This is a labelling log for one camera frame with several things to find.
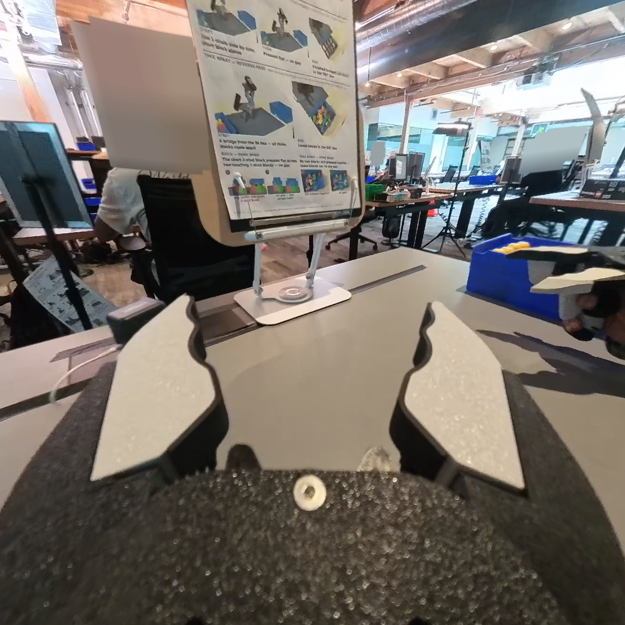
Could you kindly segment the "teal panel on black stand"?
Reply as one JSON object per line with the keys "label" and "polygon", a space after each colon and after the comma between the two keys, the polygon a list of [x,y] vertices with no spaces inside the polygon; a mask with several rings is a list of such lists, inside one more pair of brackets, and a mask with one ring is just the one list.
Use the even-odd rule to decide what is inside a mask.
{"label": "teal panel on black stand", "polygon": [[57,126],[52,122],[1,121],[1,182],[20,223],[30,217],[44,230],[82,328],[93,325],[76,285],[77,269],[57,229],[91,229],[92,222]]}

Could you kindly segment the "black power adapter cube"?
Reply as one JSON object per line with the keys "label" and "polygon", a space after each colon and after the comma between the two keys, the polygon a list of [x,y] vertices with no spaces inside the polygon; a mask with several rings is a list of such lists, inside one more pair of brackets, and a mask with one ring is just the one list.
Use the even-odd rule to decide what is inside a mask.
{"label": "black power adapter cube", "polygon": [[165,307],[165,303],[160,300],[142,298],[107,314],[106,323],[112,332],[115,343],[125,346],[142,327]]}

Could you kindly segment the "wooden desk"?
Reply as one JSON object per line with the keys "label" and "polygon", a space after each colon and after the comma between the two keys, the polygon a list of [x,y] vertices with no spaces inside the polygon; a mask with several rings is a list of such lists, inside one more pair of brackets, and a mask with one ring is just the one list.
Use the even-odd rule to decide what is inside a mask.
{"label": "wooden desk", "polygon": [[449,223],[450,232],[456,239],[465,238],[474,204],[478,199],[488,198],[500,194],[502,184],[470,184],[470,183],[441,183],[431,186],[429,192],[436,196],[448,196],[446,203],[449,204],[448,216],[445,222]]}
{"label": "wooden desk", "polygon": [[566,191],[534,196],[529,203],[560,207],[588,221],[605,222],[605,229],[598,239],[599,246],[617,246],[624,235],[624,198],[587,198],[575,191]]}
{"label": "wooden desk", "polygon": [[442,203],[452,198],[450,192],[429,192],[419,198],[408,198],[401,201],[367,201],[364,207],[373,209],[384,216],[384,219],[410,217],[408,238],[405,247],[421,250],[424,243],[424,234],[427,224],[427,214],[432,209],[438,209]]}

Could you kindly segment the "black office chair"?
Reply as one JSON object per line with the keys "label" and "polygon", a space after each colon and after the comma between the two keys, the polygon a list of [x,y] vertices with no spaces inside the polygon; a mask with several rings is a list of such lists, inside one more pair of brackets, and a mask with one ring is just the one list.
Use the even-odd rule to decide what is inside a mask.
{"label": "black office chair", "polygon": [[162,301],[183,294],[201,301],[253,286],[254,246],[226,246],[204,229],[189,179],[139,173],[137,184]]}
{"label": "black office chair", "polygon": [[325,245],[325,249],[327,251],[329,251],[331,249],[331,245],[332,244],[336,244],[339,243],[341,241],[345,241],[351,238],[352,234],[355,232],[355,237],[356,237],[356,241],[357,243],[371,243],[372,244],[372,250],[373,251],[378,251],[378,243],[370,238],[367,238],[366,236],[363,236],[361,233],[362,231],[362,226],[363,224],[367,224],[367,223],[371,223],[372,221],[375,221],[377,219],[376,217],[376,213],[374,210],[369,210],[367,211],[361,222],[359,223],[358,226],[348,230],[347,232],[340,234],[339,236],[336,236],[335,238],[329,240],[326,245]]}

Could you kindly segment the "blue plastic bin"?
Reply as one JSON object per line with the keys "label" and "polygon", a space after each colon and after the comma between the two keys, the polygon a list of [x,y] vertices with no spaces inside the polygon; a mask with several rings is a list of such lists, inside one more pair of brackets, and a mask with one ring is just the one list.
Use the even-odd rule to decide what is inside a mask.
{"label": "blue plastic bin", "polygon": [[474,245],[466,291],[494,300],[531,316],[559,321],[558,297],[555,294],[530,292],[527,261],[507,259],[498,249],[518,242],[537,246],[573,246],[572,243],[523,236],[515,238],[505,234]]}

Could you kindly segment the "white document stand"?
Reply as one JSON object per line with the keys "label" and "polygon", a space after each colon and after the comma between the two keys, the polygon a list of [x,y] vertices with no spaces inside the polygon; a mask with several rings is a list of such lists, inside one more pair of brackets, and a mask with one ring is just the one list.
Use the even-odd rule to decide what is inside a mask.
{"label": "white document stand", "polygon": [[[357,84],[357,67],[355,71]],[[361,210],[357,215],[300,215],[282,220],[252,219],[242,223],[230,220],[224,195],[219,187],[207,114],[209,169],[191,175],[199,217],[205,230],[222,244],[233,247],[254,246],[253,286],[236,294],[235,303],[258,324],[268,326],[284,323],[351,298],[348,290],[324,279],[319,281],[315,275],[326,236],[330,232],[358,225],[363,217],[364,147],[362,115],[358,102],[357,110],[361,134],[361,169],[357,186]]]}

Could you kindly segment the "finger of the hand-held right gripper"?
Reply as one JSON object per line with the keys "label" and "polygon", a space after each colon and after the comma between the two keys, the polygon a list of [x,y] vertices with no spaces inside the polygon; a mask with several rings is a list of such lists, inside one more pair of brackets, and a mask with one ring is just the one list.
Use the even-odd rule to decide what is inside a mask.
{"label": "finger of the hand-held right gripper", "polygon": [[530,282],[575,273],[591,255],[589,248],[575,246],[517,247],[504,253],[507,259],[526,261]]}
{"label": "finger of the hand-held right gripper", "polygon": [[592,291],[595,283],[623,281],[624,270],[615,268],[588,268],[580,272],[549,276],[530,287],[532,293],[585,294]]}

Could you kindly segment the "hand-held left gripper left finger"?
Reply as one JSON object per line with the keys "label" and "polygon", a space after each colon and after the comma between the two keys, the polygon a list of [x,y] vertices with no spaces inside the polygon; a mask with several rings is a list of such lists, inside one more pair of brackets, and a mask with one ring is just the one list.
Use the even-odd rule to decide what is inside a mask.
{"label": "hand-held left gripper left finger", "polygon": [[217,467],[229,416],[207,363],[194,299],[179,296],[138,329],[116,360],[91,482],[157,469],[174,482]]}

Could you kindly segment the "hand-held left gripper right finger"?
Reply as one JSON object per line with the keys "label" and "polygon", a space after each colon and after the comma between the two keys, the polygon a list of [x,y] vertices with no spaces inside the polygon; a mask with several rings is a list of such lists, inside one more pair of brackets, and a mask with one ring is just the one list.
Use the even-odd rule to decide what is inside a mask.
{"label": "hand-held left gripper right finger", "polygon": [[427,304],[391,416],[400,471],[446,487],[469,476],[525,490],[499,360],[443,303]]}

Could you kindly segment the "printed instruction sheet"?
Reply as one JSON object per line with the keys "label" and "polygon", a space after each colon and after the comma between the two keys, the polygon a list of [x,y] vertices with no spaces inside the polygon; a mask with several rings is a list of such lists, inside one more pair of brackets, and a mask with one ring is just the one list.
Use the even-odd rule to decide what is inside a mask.
{"label": "printed instruction sheet", "polygon": [[357,215],[352,1],[187,1],[233,222]]}

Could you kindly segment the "printed patterned board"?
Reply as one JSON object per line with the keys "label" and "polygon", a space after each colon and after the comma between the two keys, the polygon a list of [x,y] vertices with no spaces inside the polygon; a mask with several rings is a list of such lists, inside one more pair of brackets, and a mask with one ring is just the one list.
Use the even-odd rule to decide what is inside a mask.
{"label": "printed patterned board", "polygon": [[[74,276],[73,280],[81,296],[91,326],[101,327],[106,325],[107,315],[116,310],[116,307],[87,285],[82,278]],[[27,292],[69,331],[75,333],[85,330],[74,305],[66,293],[66,283],[54,256],[47,258],[38,265],[35,271],[28,275],[23,284]]]}

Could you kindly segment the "black tripod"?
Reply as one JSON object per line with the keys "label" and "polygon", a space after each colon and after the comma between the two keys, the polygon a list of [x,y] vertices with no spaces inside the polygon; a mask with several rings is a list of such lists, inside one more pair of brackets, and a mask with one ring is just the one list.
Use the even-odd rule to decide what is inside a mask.
{"label": "black tripod", "polygon": [[462,148],[462,152],[461,152],[461,159],[457,168],[457,178],[456,178],[456,182],[452,187],[452,194],[451,194],[451,203],[449,206],[449,210],[448,210],[448,215],[447,218],[445,220],[444,223],[444,227],[438,232],[438,234],[433,237],[432,239],[430,239],[429,241],[427,241],[426,243],[423,244],[422,246],[422,250],[423,251],[427,251],[429,253],[433,253],[432,249],[429,249],[429,245],[433,244],[435,241],[437,241],[438,239],[441,240],[441,245],[439,248],[438,253],[442,253],[442,249],[444,247],[444,244],[447,240],[449,240],[454,246],[455,248],[458,250],[458,252],[460,252],[461,257],[463,259],[466,259],[466,254],[465,252],[461,249],[461,247],[459,246],[455,234],[454,234],[454,229],[451,226],[451,217],[452,217],[452,212],[454,209],[454,204],[456,202],[457,199],[457,192],[459,189],[459,184],[460,184],[460,176],[462,174],[463,171],[463,166],[465,164],[465,157],[466,157],[466,153],[469,147],[469,138],[470,138],[470,134],[471,134],[471,130],[472,130],[472,125],[470,122],[468,121],[457,121],[457,122],[449,122],[446,124],[440,124],[435,130],[434,130],[434,134],[436,135],[442,135],[445,137],[462,137],[464,139],[464,143],[463,143],[463,148]]}

